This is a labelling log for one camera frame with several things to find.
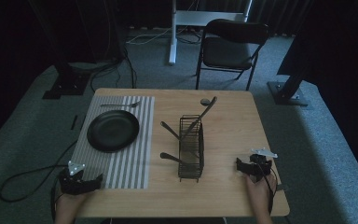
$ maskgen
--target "gray carpet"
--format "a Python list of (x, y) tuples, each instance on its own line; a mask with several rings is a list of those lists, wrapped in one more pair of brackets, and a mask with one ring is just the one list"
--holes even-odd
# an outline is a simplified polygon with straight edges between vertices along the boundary
[[(155, 34), (132, 31), (131, 35)], [(183, 36), (196, 41), (194, 36)], [(278, 153), (277, 167), (291, 208), (290, 223), (358, 223), (358, 163), (340, 129), (324, 104), (317, 87), (303, 82), (300, 89), (313, 109), (275, 105), (268, 81), (284, 82), (276, 76), (292, 38), (273, 37), (262, 48), (250, 92), (255, 97), (270, 148)], [(128, 44), (127, 50), (136, 71), (138, 89), (194, 89), (199, 45), (178, 43), (176, 65), (167, 64), (169, 39), (158, 38), (145, 44)], [(80, 68), (100, 64), (73, 63)], [(200, 88), (204, 90), (243, 91), (247, 74), (238, 81), (236, 75), (204, 73)], [(41, 74), (27, 91), (10, 119), (0, 131), (0, 186), (11, 175), (49, 166), (77, 139), (81, 122), (73, 126), (74, 116), (82, 120), (93, 94), (90, 86), (82, 96), (63, 96), (60, 100), (42, 100), (57, 77), (54, 67)], [(101, 73), (94, 89), (130, 88), (131, 70), (124, 61), (117, 69)], [(66, 164), (73, 148), (59, 164)], [(4, 191), (8, 198), (30, 192), (48, 171), (27, 175), (10, 182)], [(51, 223), (49, 190), (55, 175), (32, 196), (18, 203), (0, 201), (0, 223)], [(275, 217), (277, 223), (288, 223)], [(100, 223), (98, 218), (80, 218), (76, 223)], [(252, 218), (228, 217), (228, 224), (255, 223)]]

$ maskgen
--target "white desk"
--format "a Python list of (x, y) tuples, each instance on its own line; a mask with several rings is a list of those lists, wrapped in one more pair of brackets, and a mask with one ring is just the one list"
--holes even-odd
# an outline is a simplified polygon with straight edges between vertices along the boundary
[(172, 38), (170, 49), (170, 65), (176, 61), (176, 26), (191, 25), (205, 26), (209, 21), (215, 19), (227, 19), (231, 21), (247, 21), (253, 0), (249, 0), (243, 13), (212, 12), (212, 11), (184, 11), (176, 10), (176, 0), (172, 0)]

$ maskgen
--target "black plate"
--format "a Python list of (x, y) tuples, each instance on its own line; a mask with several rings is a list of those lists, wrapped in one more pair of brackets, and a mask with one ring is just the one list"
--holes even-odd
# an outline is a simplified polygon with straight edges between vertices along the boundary
[(139, 132), (139, 121), (132, 113), (111, 110), (102, 113), (89, 125), (89, 144), (103, 152), (120, 150), (135, 140)]

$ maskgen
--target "striped placemat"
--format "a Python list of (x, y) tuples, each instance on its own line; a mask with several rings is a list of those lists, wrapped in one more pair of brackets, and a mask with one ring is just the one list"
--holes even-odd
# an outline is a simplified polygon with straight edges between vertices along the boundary
[[(100, 107), (103, 104), (127, 105), (141, 102), (131, 108), (126, 106)], [(155, 98), (152, 96), (94, 96), (80, 132), (71, 162), (86, 164), (84, 180), (103, 174), (104, 189), (146, 189), (149, 176), (151, 136)], [(132, 113), (139, 121), (137, 138), (127, 147), (114, 153), (94, 149), (87, 139), (90, 123), (103, 112), (120, 109)]]

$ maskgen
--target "human hand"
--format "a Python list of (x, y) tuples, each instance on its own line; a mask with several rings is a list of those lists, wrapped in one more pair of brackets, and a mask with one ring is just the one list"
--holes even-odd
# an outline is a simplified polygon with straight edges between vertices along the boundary
[[(275, 192), (277, 180), (273, 175), (266, 176), (272, 192)], [(269, 216), (269, 186), (265, 178), (258, 182), (254, 182), (250, 176), (245, 175), (246, 190), (248, 192), (249, 201), (254, 211), (257, 223), (272, 223)]]
[(55, 224), (71, 224), (75, 220), (77, 211), (92, 192), (71, 195), (63, 194), (56, 202)]

